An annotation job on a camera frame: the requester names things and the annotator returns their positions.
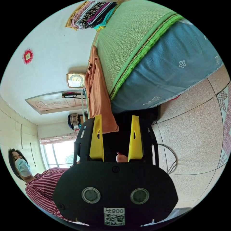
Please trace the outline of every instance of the hand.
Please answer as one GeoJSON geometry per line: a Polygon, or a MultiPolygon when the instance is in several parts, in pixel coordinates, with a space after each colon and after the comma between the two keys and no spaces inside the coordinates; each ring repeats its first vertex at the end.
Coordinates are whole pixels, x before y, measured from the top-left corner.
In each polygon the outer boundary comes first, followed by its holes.
{"type": "Polygon", "coordinates": [[[116,162],[121,163],[121,162],[128,162],[128,157],[126,157],[125,155],[117,152],[117,156],[116,156],[116,162]]]}

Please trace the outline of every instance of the wall clock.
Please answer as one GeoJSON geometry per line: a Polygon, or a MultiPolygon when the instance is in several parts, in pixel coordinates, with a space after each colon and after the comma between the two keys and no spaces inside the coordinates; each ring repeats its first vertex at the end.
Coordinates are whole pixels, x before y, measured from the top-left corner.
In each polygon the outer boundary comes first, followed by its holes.
{"type": "Polygon", "coordinates": [[[67,73],[67,85],[69,88],[83,89],[85,82],[85,74],[83,73],[67,73]]]}

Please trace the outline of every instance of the striped shirt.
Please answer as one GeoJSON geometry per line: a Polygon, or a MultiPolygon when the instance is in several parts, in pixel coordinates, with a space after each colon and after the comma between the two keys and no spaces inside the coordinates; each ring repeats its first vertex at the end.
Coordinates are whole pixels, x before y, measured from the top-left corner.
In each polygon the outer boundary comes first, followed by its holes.
{"type": "Polygon", "coordinates": [[[52,200],[57,182],[66,170],[68,170],[68,168],[51,168],[44,171],[42,174],[37,173],[34,176],[36,179],[31,180],[26,184],[26,194],[32,202],[40,208],[54,216],[69,221],[61,215],[52,200]]]}

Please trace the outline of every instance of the face mask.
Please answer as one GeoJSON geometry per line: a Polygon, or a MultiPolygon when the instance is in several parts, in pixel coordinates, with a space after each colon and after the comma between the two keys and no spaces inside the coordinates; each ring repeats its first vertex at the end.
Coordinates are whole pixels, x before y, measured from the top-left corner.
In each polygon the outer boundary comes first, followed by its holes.
{"type": "Polygon", "coordinates": [[[24,159],[17,159],[15,161],[15,167],[18,169],[21,176],[27,177],[32,175],[30,166],[24,159]]]}

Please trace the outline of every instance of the tiled floor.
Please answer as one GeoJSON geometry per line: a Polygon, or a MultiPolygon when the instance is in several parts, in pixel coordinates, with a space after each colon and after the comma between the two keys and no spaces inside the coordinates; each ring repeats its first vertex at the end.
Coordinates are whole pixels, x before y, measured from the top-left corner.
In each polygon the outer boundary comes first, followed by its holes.
{"type": "MultiPolygon", "coordinates": [[[[179,197],[176,208],[196,206],[219,179],[231,152],[231,82],[225,66],[163,104],[153,130],[157,142],[177,156],[170,174],[179,197]]],[[[167,172],[176,158],[158,148],[159,165],[167,172]]]]}

